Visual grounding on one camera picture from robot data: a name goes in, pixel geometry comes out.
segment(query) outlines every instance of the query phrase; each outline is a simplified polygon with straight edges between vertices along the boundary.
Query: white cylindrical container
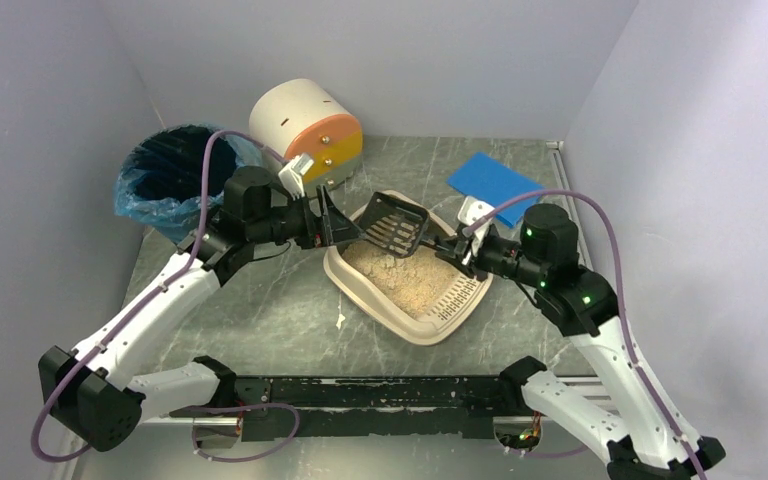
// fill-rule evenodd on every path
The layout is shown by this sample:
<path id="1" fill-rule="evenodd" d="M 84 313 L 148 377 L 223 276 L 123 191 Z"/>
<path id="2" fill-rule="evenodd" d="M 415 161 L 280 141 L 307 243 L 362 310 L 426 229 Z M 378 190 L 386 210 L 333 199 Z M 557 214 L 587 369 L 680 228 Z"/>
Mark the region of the white cylindrical container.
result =
<path id="1" fill-rule="evenodd" d="M 334 186 L 351 175 L 363 148 L 360 122 L 312 80 L 282 83 L 257 101 L 249 132 L 290 159 L 307 153 L 314 165 L 305 188 Z"/>

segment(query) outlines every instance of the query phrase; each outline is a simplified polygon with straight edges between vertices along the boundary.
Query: litter tray rim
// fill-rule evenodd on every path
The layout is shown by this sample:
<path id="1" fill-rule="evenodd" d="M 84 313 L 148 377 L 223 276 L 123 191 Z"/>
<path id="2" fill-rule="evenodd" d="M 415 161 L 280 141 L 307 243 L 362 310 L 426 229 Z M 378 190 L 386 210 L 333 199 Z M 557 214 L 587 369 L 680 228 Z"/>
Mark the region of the litter tray rim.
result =
<path id="1" fill-rule="evenodd" d="M 392 195 L 394 197 L 397 197 L 401 200 L 411 202 L 415 205 L 419 205 L 419 203 L 411 200 L 410 198 L 406 197 L 400 192 L 397 192 L 395 190 L 384 190 L 382 193 L 385 193 L 387 195 Z M 360 207 L 354 214 L 350 215 L 349 218 L 352 220 L 356 220 L 360 215 L 364 212 L 367 205 L 363 205 Z M 429 211 L 429 219 L 433 221 L 435 224 L 437 224 L 447 235 L 454 235 L 455 229 L 453 229 L 448 223 L 443 221 L 442 218 L 438 217 L 434 212 Z M 384 293 L 376 287 L 369 278 L 367 278 L 365 275 L 357 271 L 354 267 L 349 265 L 348 262 L 343 259 L 343 256 L 340 255 L 339 250 L 337 247 L 328 247 L 328 250 L 325 253 L 325 256 L 323 257 L 323 267 L 325 269 L 325 274 L 328 276 L 329 279 L 337 286 L 337 288 L 340 289 L 341 292 L 345 293 L 346 296 L 349 297 L 349 299 L 354 302 L 358 307 L 360 307 L 361 310 L 363 310 L 367 315 L 374 318 L 378 323 L 384 325 L 395 333 L 396 335 L 402 337 L 403 339 L 407 340 L 410 343 L 413 343 L 415 345 L 420 346 L 430 346 L 437 343 L 442 342 L 446 338 L 448 338 L 449 335 L 451 335 L 455 330 L 457 330 L 463 322 L 466 321 L 466 319 L 472 314 L 473 310 L 478 306 L 478 304 L 481 302 L 481 300 L 484 298 L 484 295 L 487 294 L 487 290 L 490 288 L 491 283 L 493 282 L 493 275 L 488 275 L 487 278 L 483 282 L 476 282 L 478 283 L 477 288 L 475 291 L 473 291 L 467 300 L 464 301 L 464 303 L 461 305 L 461 307 L 458 309 L 458 313 L 453 315 L 453 319 L 445 325 L 441 330 L 435 330 L 433 335 L 430 336 L 422 336 L 420 332 L 416 332 L 415 329 L 410 329 L 408 326 L 408 322 L 417 322 L 422 323 L 420 320 L 425 316 L 435 315 L 434 313 L 431 313 L 434 306 L 440 304 L 443 300 L 443 297 L 451 291 L 455 285 L 461 280 L 461 279 L 467 279 L 467 280 L 473 280 L 467 277 L 466 275 L 458 272 L 458 275 L 455 277 L 454 280 L 452 280 L 449 285 L 446 287 L 446 289 L 441 293 L 435 300 L 431 303 L 431 305 L 428 307 L 428 309 L 422 313 L 422 315 L 419 315 L 417 317 L 412 317 L 408 315 L 404 310 L 396 306 L 388 298 Z M 339 272 L 335 271 L 334 267 L 339 267 Z M 376 299 L 378 303 L 384 304 L 384 310 L 390 310 L 388 311 L 381 311 L 381 309 L 373 307 L 368 302 L 364 301 L 361 298 L 361 295 L 356 293 L 356 291 L 351 290 L 346 283 L 344 282 L 343 276 L 348 275 L 352 278 L 354 283 L 359 283 L 360 286 L 365 290 L 366 296 L 372 296 Z"/>

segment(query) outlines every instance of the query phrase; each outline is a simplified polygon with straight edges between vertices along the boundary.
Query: black cable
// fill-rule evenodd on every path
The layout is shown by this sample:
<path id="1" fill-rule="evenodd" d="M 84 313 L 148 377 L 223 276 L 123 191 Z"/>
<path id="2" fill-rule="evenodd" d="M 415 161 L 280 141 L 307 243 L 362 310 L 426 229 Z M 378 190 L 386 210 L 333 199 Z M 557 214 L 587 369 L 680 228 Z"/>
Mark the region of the black cable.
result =
<path id="1" fill-rule="evenodd" d="M 519 287 L 520 290 L 522 290 L 522 293 L 525 294 L 525 296 L 528 298 L 529 303 L 534 306 L 534 308 L 537 308 L 537 302 L 534 300 L 534 297 L 531 296 L 530 293 L 528 293 L 528 290 L 525 289 L 525 287 L 522 286 L 519 282 L 514 282 L 514 284 Z"/>
<path id="2" fill-rule="evenodd" d="M 255 258 L 254 260 L 252 260 L 249 263 L 259 262 L 261 260 L 269 260 L 270 258 L 275 258 L 275 257 L 281 256 L 281 255 L 284 255 L 285 253 L 287 253 L 290 250 L 291 246 L 292 245 L 290 244 L 290 242 L 287 242 L 287 248 L 285 248 L 284 250 L 281 250 L 280 252 L 272 254 L 272 255 L 267 255 L 265 257 Z"/>

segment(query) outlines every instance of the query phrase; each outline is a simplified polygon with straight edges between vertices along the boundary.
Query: sand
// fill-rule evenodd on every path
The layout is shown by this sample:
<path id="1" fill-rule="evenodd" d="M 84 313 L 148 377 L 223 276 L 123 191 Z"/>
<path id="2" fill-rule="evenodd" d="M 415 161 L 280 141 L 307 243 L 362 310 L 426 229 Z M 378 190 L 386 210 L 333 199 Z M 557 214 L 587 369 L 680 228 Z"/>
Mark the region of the sand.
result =
<path id="1" fill-rule="evenodd" d="M 343 258 L 413 318 L 426 313 L 459 273 L 427 247 L 401 259 L 368 242 L 355 242 L 346 248 Z"/>

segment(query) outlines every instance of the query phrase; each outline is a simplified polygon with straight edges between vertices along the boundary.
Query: yellow panel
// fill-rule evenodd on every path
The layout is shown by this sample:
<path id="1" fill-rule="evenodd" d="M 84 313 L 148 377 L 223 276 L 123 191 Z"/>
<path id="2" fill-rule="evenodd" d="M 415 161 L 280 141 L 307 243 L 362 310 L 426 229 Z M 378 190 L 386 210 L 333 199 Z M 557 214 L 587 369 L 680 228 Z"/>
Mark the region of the yellow panel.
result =
<path id="1" fill-rule="evenodd" d="M 338 167 L 360 155 L 362 149 L 363 132 L 360 130 L 339 142 L 334 142 L 333 145 L 328 145 L 328 147 L 313 155 L 313 166 L 307 171 L 303 181 L 309 182 L 328 173 L 332 168 Z M 328 159 L 331 159 L 331 165 L 325 165 L 325 161 Z"/>

